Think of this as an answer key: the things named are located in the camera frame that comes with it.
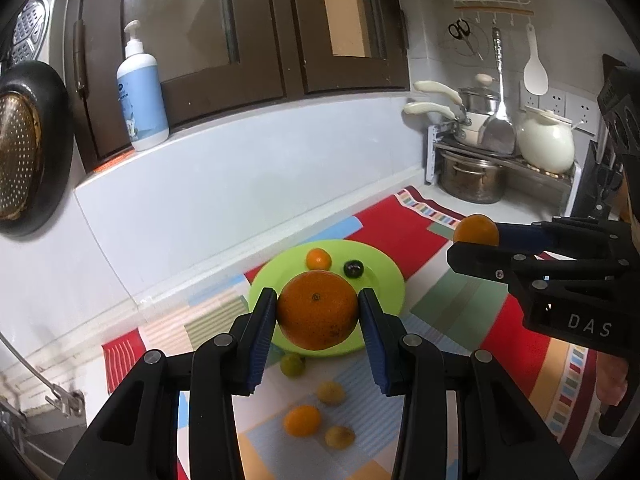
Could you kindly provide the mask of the person hand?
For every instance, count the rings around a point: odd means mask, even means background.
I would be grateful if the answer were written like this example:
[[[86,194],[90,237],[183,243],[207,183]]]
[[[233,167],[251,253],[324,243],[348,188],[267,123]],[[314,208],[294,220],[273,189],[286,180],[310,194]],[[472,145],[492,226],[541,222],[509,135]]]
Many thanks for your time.
[[[596,393],[603,404],[615,406],[627,392],[628,363],[617,356],[597,354]]]

